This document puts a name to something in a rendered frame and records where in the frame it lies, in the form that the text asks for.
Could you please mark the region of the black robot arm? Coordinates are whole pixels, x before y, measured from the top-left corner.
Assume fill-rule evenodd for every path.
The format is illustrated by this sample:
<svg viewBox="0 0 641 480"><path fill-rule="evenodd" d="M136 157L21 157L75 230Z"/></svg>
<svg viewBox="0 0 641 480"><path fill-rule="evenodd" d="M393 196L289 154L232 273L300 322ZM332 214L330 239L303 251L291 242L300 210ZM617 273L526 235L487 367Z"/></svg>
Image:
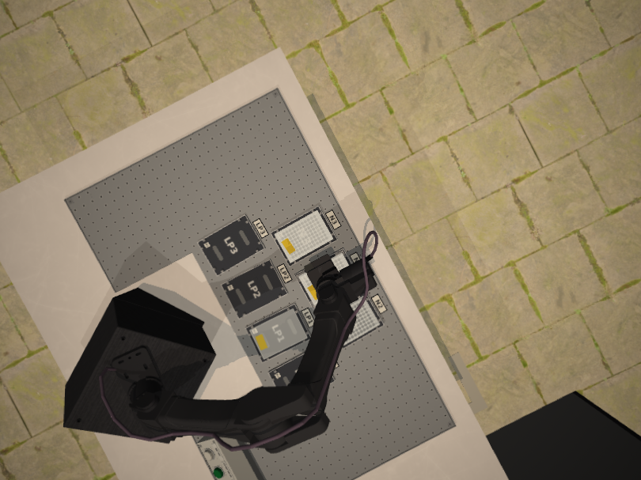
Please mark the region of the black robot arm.
<svg viewBox="0 0 641 480"><path fill-rule="evenodd" d="M306 416L295 415L308 415L319 403L343 329L354 312L350 304L357 301L366 289L362 259L340 271L334 266L322 277L317 284L318 302L313 312L316 318L309 344L287 386L258 387L240 399L187 399L165 390L145 346L113 358L112 367L127 394L133 416L144 431L155 436L171 432L215 433L219 437L252 444L302 421ZM314 414L316 416L293 432L258 448L278 453L327 430L330 420L324 410L329 385L341 349L352 334L356 319L355 315L346 329L320 408Z"/></svg>

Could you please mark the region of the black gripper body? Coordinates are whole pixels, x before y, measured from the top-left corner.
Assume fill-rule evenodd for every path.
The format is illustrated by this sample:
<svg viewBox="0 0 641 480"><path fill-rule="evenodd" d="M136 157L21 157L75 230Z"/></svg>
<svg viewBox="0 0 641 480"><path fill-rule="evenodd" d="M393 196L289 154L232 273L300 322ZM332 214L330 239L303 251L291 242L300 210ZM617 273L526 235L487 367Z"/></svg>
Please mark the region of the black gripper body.
<svg viewBox="0 0 641 480"><path fill-rule="evenodd" d="M322 274L325 271L333 268L335 265L333 264L329 255L324 255L319 259L311 262L311 264L314 269L310 270L307 273L307 276L309 277L309 280L311 281L314 289L317 291L317 284L323 278Z"/></svg>

